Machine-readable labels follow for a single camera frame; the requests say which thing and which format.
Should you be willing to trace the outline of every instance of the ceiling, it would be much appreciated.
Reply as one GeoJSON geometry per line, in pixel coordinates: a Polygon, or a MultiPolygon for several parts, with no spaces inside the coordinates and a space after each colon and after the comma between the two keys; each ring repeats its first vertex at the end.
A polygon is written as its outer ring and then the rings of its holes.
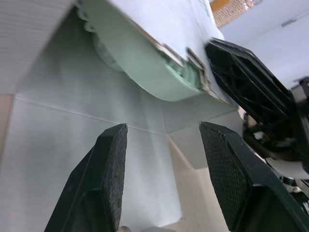
{"type": "Polygon", "coordinates": [[[309,0],[263,0],[220,31],[227,41],[245,45],[307,10],[309,0]]]}

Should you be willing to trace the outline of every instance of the white ceiling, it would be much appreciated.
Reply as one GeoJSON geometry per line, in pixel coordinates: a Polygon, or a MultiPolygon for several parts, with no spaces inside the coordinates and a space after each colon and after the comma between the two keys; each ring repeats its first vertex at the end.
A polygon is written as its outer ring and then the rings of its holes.
{"type": "Polygon", "coordinates": [[[263,0],[220,31],[227,41],[245,45],[307,10],[309,0],[263,0]]]}
{"type": "Polygon", "coordinates": [[[15,93],[71,0],[0,0],[0,94],[15,93]]]}

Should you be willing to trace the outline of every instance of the black plastic part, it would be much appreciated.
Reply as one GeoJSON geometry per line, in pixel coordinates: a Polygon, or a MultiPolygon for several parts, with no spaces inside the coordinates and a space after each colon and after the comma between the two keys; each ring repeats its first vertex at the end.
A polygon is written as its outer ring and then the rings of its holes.
{"type": "Polygon", "coordinates": [[[205,50],[218,85],[257,122],[288,119],[294,104],[290,92],[252,51],[214,38],[205,50]]]}
{"type": "Polygon", "coordinates": [[[307,97],[307,100],[309,99],[309,76],[304,77],[299,84],[301,85],[301,87],[304,90],[304,93],[307,97]]]}
{"type": "Polygon", "coordinates": [[[307,232],[309,218],[234,131],[202,122],[211,182],[232,232],[307,232]]]}
{"type": "Polygon", "coordinates": [[[116,232],[121,215],[127,125],[105,130],[72,171],[45,232],[116,232]]]}

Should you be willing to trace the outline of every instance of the orange object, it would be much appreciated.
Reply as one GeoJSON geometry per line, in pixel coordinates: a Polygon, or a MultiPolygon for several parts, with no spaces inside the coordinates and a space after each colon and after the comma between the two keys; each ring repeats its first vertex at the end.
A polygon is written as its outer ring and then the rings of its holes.
{"type": "Polygon", "coordinates": [[[214,0],[211,2],[212,12],[216,12],[223,8],[225,5],[229,4],[230,0],[214,0]]]}

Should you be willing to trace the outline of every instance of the mint green object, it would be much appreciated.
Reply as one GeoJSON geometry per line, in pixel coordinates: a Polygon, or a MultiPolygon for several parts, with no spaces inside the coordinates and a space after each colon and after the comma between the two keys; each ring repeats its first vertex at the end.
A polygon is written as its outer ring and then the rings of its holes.
{"type": "Polygon", "coordinates": [[[82,10],[79,15],[86,17],[83,19],[87,20],[87,27],[98,36],[116,68],[125,71],[147,92],[170,102],[202,92],[200,71],[193,64],[184,61],[181,67],[160,53],[105,0],[79,1],[77,6],[82,10]]]}

